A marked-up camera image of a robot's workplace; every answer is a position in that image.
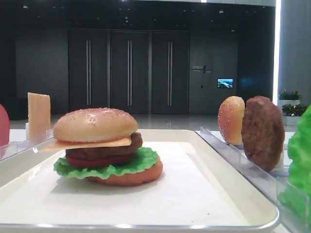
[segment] door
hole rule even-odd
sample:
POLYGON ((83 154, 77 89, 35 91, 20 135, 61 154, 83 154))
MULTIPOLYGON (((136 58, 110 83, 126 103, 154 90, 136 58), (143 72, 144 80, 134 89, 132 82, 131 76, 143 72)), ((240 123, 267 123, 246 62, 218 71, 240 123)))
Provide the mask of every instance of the door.
POLYGON ((189 34, 152 35, 152 113, 187 114, 189 34))
POLYGON ((111 33, 111 107, 148 113, 148 33, 111 33))
POLYGON ((107 106, 107 32, 69 33, 69 109, 107 106))

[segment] cheese slice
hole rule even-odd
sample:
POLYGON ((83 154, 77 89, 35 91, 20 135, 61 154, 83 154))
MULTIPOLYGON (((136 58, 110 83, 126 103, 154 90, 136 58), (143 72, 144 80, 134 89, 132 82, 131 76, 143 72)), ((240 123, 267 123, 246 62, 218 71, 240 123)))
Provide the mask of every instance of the cheese slice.
POLYGON ((51 150, 69 150, 78 148, 95 148, 95 147, 125 147, 131 145, 131 137, 122 138, 113 142, 98 142, 98 143, 84 143, 84 142, 64 142, 59 140, 54 140, 47 147, 43 148, 42 152, 47 152, 51 150))
POLYGON ((29 140, 34 141, 51 128, 51 100, 48 95, 28 93, 29 140))

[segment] metal door handle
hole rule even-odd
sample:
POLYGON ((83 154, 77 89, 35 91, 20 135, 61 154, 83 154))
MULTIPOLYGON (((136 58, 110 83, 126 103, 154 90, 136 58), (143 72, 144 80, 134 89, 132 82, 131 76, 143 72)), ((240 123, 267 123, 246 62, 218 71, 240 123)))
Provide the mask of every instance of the metal door handle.
POLYGON ((88 103, 92 104, 92 43, 88 41, 88 103))
POLYGON ((130 41, 127 41, 127 106, 130 106, 130 41))
POLYGON ((88 40, 86 40, 86 104, 89 105, 88 40))
POLYGON ((132 91, 133 91, 133 69, 132 69, 132 41, 130 40, 130 106, 132 106, 132 91))
POLYGON ((169 51, 167 58, 167 106, 170 106, 170 66, 171 64, 171 42, 169 42, 169 51))
POLYGON ((171 68, 170 68, 170 107, 172 105, 172 91, 173 91, 173 42, 171 41, 171 68))

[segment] small screen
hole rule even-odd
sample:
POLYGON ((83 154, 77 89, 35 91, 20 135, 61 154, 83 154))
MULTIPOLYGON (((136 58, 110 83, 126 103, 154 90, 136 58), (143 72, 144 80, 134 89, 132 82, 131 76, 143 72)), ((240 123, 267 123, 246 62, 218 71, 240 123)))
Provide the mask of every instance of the small screen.
POLYGON ((217 88, 233 88, 233 79, 218 79, 217 88))

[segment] glossy floor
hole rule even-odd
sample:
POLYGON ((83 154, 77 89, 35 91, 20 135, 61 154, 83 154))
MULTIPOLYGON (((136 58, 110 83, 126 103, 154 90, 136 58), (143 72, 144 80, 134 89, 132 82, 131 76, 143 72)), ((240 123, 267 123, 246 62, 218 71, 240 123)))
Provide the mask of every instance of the glossy floor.
MULTIPOLYGON (((205 127, 218 131, 217 115, 133 115, 141 129, 188 129, 205 127)), ((60 116, 52 117, 52 125, 60 116)), ((11 129, 24 129, 27 120, 11 121, 11 129)), ((295 132, 296 126, 285 126, 285 131, 295 132)))

